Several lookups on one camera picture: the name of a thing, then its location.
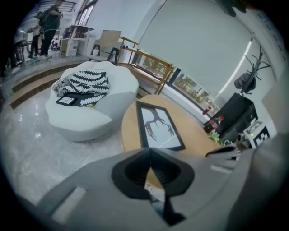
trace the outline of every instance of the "framed picture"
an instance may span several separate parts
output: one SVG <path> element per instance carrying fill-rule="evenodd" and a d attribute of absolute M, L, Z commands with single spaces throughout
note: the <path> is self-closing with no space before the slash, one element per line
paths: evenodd
<path fill-rule="evenodd" d="M 71 104 L 73 104 L 75 100 L 76 98 L 64 96 L 58 99 L 56 103 L 64 105 L 64 106 L 71 106 Z"/>
<path fill-rule="evenodd" d="M 137 101 L 136 113 L 143 148 L 186 149 L 166 108 Z"/>

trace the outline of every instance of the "white device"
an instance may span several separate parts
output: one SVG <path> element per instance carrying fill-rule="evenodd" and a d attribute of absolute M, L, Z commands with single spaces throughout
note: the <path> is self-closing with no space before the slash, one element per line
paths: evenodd
<path fill-rule="evenodd" d="M 270 137 L 270 134 L 266 124 L 258 120 L 244 130 L 244 136 L 250 141 L 252 148 L 257 148 Z"/>

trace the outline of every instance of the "chair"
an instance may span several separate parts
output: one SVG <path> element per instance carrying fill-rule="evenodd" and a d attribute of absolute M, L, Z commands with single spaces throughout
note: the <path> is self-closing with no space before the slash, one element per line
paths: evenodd
<path fill-rule="evenodd" d="M 127 108 L 135 101 L 139 83 L 125 67 L 110 62 L 84 62 L 67 69 L 60 79 L 88 69 L 103 69 L 110 84 L 109 93 L 94 107 L 64 106 L 56 104 L 59 99 L 51 87 L 45 109 L 49 122 L 67 140 L 85 141 L 94 139 L 120 123 Z"/>
<path fill-rule="evenodd" d="M 112 46 L 100 46 L 99 44 L 95 44 L 92 48 L 91 54 L 87 57 L 89 61 L 94 60 L 98 62 L 109 61 L 114 65 L 117 64 L 117 58 L 119 55 L 119 47 L 121 46 L 121 42 L 117 42 Z M 93 51 L 95 48 L 98 48 L 99 52 L 96 56 L 93 55 Z"/>
<path fill-rule="evenodd" d="M 89 61 L 109 61 L 116 65 L 120 52 L 119 48 L 121 47 L 121 42 L 118 42 L 120 35 L 121 31 L 103 30 L 100 39 L 95 41 L 91 54 L 87 56 Z M 93 51 L 96 47 L 99 52 L 98 55 L 94 56 Z"/>

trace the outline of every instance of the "white round sofa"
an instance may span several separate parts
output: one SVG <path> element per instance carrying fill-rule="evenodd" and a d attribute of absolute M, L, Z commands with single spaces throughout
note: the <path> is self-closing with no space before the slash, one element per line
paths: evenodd
<path fill-rule="evenodd" d="M 61 79 L 74 72 L 86 69 L 103 69 L 110 83 L 109 94 L 94 107 L 63 106 L 51 87 L 50 98 L 45 104 L 50 124 L 66 139 L 85 141 L 94 139 L 121 122 L 127 108 L 135 101 L 139 84 L 125 67 L 111 62 L 84 62 L 67 69 Z"/>

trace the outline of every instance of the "backpack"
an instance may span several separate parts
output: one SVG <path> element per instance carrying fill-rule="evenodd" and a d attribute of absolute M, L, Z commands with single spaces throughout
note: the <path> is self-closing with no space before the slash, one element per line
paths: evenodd
<path fill-rule="evenodd" d="M 247 82 L 250 79 L 251 74 L 250 73 L 244 73 L 242 74 L 238 79 L 235 80 L 234 85 L 237 89 L 243 89 Z M 253 78 L 252 81 L 250 82 L 250 84 L 247 86 L 246 89 L 244 89 L 244 92 L 246 94 L 249 93 L 249 91 L 252 91 L 256 88 L 256 79 Z"/>
<path fill-rule="evenodd" d="M 39 23 L 38 23 L 39 26 L 44 27 L 48 15 L 49 15 L 48 10 L 45 10 L 45 11 L 42 13 L 42 16 L 41 16 L 41 18 L 39 19 Z"/>

